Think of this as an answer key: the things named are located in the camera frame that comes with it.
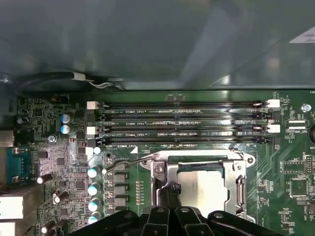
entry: cpu socket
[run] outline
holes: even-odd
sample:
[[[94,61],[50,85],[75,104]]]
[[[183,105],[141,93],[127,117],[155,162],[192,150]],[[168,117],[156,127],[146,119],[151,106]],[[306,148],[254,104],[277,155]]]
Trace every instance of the cpu socket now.
[[[211,161],[172,162],[170,157],[205,157]],[[161,188],[171,182],[182,186],[183,206],[197,208],[207,218],[224,210],[255,222],[246,213],[246,169],[255,163],[252,155],[235,149],[164,150],[143,158],[140,165],[151,172],[151,205],[159,206]]]

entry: screw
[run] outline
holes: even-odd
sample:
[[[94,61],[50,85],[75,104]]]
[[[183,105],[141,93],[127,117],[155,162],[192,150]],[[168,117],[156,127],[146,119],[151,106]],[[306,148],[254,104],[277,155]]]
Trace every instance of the screw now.
[[[303,104],[301,109],[303,112],[310,112],[312,109],[312,106],[310,104]]]
[[[242,166],[240,163],[236,163],[235,168],[240,171],[242,169]]]
[[[48,142],[55,143],[57,141],[57,138],[55,135],[49,135],[48,136]]]
[[[221,213],[215,213],[215,218],[222,219],[223,215]]]
[[[161,174],[164,172],[164,167],[162,164],[157,164],[155,167],[154,167],[154,171],[157,173],[157,174]]]
[[[186,207],[183,207],[183,208],[181,209],[181,212],[183,212],[183,213],[189,212],[189,209],[186,208]]]

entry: cable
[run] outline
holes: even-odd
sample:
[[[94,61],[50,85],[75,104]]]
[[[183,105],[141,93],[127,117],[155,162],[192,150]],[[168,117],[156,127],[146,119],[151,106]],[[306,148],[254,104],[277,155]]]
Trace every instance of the cable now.
[[[136,163],[143,162],[143,161],[148,161],[148,160],[154,160],[154,157],[150,156],[150,157],[146,157],[146,158],[136,159],[136,160],[134,160],[134,161],[129,161],[129,160],[126,160],[126,159],[117,160],[117,161],[114,161],[114,163],[113,163],[112,165],[110,165],[109,167],[104,168],[104,169],[102,170],[102,173],[103,173],[103,174],[106,174],[106,173],[108,173],[108,172],[111,172],[111,171],[113,171],[118,165],[121,165],[121,164],[125,164],[126,166],[129,166],[129,165],[132,165],[132,164],[136,164]]]
[[[124,91],[120,86],[116,86],[111,82],[104,82],[102,84],[94,84],[95,80],[93,77],[86,76],[85,74],[82,73],[75,73],[75,72],[49,72],[49,73],[42,73],[42,74],[36,74],[36,75],[30,75],[30,76],[23,76],[19,78],[17,81],[21,81],[21,83],[16,84],[16,89],[15,93],[17,96],[24,96],[25,93],[23,93],[24,89],[31,86],[31,85],[36,85],[45,81],[51,81],[51,80],[77,80],[77,81],[82,81],[82,82],[88,82],[90,85],[97,89],[104,89],[109,86],[113,86],[118,88],[119,90]]]

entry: electrolytic capacitor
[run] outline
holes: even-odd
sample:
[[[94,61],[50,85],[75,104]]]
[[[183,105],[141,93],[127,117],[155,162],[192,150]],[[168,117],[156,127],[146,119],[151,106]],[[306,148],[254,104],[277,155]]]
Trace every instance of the electrolytic capacitor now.
[[[60,128],[60,132],[63,134],[71,134],[71,133],[73,133],[73,127],[70,124],[64,124]]]
[[[88,176],[90,178],[95,178],[99,173],[100,173],[100,167],[98,167],[98,166],[92,166],[88,170]]]
[[[30,120],[26,117],[19,117],[19,118],[17,118],[16,122],[18,124],[25,125],[25,124],[28,124],[30,122]]]
[[[60,203],[62,200],[67,199],[69,197],[68,191],[63,191],[61,194],[57,195],[54,199],[55,203]]]
[[[45,236],[55,236],[57,233],[57,231],[55,229],[51,229],[50,231],[48,231]]]
[[[60,120],[61,120],[61,122],[64,123],[64,124],[72,123],[72,122],[73,122],[73,116],[68,115],[68,114],[63,114],[63,115],[60,117]]]
[[[99,198],[93,198],[88,205],[89,211],[91,211],[91,212],[97,211],[100,204],[101,204],[101,201]]]
[[[90,194],[91,196],[94,196],[97,194],[99,190],[100,190],[100,184],[97,182],[94,182],[88,188],[88,194]]]
[[[38,184],[46,183],[46,182],[48,182],[48,181],[50,181],[52,179],[53,179],[53,175],[52,174],[45,174],[45,175],[40,176],[40,177],[37,178],[37,183]]]
[[[46,234],[48,231],[50,231],[54,226],[56,225],[56,221],[55,220],[50,220],[48,221],[48,223],[46,223],[42,228],[41,228],[41,232],[43,234]]]
[[[88,224],[90,225],[99,221],[101,217],[102,215],[98,211],[94,211],[88,219]]]
[[[27,117],[29,115],[29,111],[26,109],[19,109],[18,110],[18,115],[22,117]]]

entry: green circuit board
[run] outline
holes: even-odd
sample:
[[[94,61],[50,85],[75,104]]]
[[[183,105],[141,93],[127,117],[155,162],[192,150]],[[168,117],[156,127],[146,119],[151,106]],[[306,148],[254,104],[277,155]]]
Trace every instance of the green circuit board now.
[[[280,124],[280,133],[273,134],[279,142],[234,143],[234,148],[253,155],[254,166],[247,169],[247,213],[257,224],[283,235],[311,236],[315,230],[314,156],[315,145],[310,140],[310,129],[314,122],[315,91],[166,91],[166,92],[103,92],[55,94],[52,100],[28,98],[19,100],[19,109],[27,109],[29,124],[34,129],[34,143],[31,149],[31,176],[35,178],[45,173],[53,173],[55,178],[46,184],[46,204],[38,210],[36,235],[40,227],[50,219],[67,219],[69,231],[75,231],[88,223],[91,215],[87,204],[91,197],[87,188],[93,182],[101,183],[97,197],[102,200],[98,211],[105,217],[116,211],[113,191],[113,173],[98,175],[91,180],[87,170],[94,165],[107,166],[117,159],[135,160],[160,150],[224,149],[229,142],[185,142],[185,144],[144,144],[115,142],[104,146],[100,154],[87,157],[84,153],[87,138],[77,137],[86,133],[87,101],[104,104],[112,103],[209,103],[229,101],[266,101],[278,99],[280,107],[272,109],[279,112],[273,122]],[[303,111],[303,105],[314,109]],[[60,133],[62,114],[71,114],[75,126],[72,134]],[[48,136],[55,135],[53,144]],[[126,206],[141,214],[142,209],[151,204],[150,173],[139,164],[122,170],[126,190]],[[51,196],[58,189],[69,191],[69,198],[62,204],[54,205]]]

